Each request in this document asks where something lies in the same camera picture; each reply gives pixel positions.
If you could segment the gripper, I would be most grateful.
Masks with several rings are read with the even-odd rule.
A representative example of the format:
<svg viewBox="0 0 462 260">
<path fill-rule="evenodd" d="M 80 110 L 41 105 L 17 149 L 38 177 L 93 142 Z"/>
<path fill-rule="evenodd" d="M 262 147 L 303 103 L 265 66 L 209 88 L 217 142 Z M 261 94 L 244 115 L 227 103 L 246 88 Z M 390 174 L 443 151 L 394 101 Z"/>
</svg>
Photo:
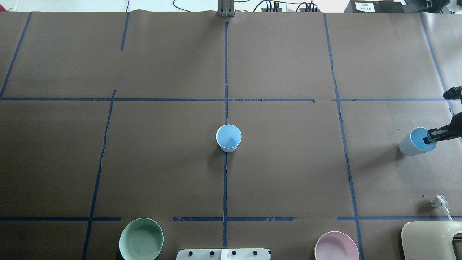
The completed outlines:
<svg viewBox="0 0 462 260">
<path fill-rule="evenodd" d="M 448 127 L 440 129 L 434 128 L 427 130 L 426 137 L 423 142 L 426 145 L 440 142 L 447 139 L 455 139 L 462 137 L 462 112 L 455 114 Z"/>
</svg>

